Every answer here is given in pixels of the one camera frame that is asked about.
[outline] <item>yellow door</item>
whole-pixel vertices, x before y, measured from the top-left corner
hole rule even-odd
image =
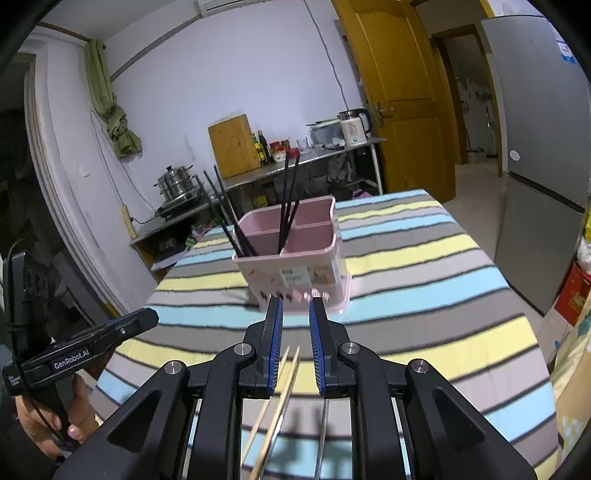
[[[332,0],[374,113],[389,192],[456,194],[452,125],[427,34],[397,0]]]

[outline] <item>door handle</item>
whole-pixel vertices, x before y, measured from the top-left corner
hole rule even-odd
[[[395,111],[394,107],[386,107],[382,108],[380,102],[375,102],[375,116],[377,117],[379,126],[384,126],[384,114],[385,113],[393,113]]]

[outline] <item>cutting board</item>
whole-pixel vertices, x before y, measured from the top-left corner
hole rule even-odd
[[[209,127],[217,167],[226,179],[261,166],[246,115]]]

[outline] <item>fingernail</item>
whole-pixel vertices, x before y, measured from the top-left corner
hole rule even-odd
[[[51,416],[50,423],[51,423],[51,426],[56,430],[59,430],[61,428],[61,420],[57,415]]]
[[[70,436],[70,438],[78,440],[78,438],[80,437],[80,429],[75,425],[70,425],[70,427],[68,428],[68,435]]]

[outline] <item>electric kettle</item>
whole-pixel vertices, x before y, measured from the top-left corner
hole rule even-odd
[[[363,126],[360,114],[365,115],[367,123],[369,124],[367,129]],[[369,112],[365,108],[347,110],[339,113],[338,117],[340,120],[340,126],[343,129],[343,134],[345,135],[345,144],[348,147],[367,143],[368,134],[373,130],[374,126],[372,125]]]

